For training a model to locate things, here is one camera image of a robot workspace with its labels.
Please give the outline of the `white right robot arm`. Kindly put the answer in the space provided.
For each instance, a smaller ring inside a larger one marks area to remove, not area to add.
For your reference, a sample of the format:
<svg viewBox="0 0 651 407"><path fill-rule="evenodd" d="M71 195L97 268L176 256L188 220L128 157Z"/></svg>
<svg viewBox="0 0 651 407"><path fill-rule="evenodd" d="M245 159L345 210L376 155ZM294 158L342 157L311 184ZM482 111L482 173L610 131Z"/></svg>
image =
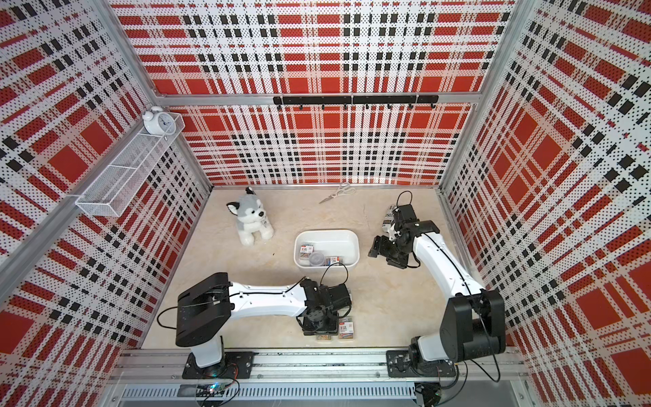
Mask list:
<svg viewBox="0 0 651 407"><path fill-rule="evenodd" d="M505 300L476 281L454 257L431 221L406 223L393 236L377 236L369 251L387 264L407 269L410 257L432 275L447 299L437 332L415 337L410 345L416 364L474 361L506 349Z"/></svg>

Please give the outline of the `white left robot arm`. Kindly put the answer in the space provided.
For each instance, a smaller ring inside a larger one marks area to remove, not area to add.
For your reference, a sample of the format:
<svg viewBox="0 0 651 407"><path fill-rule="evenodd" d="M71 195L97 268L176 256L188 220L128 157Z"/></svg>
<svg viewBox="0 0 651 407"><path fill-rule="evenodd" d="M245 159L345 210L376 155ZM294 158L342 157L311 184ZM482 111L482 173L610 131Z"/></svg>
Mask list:
<svg viewBox="0 0 651 407"><path fill-rule="evenodd" d="M333 335L339 312L352 310L345 284L329 287L307 277L289 286L251 286L233 283L218 272L177 297L176 346L191 350L198 367L222 363L220 330L230 320L287 316L298 321L303 335Z"/></svg>

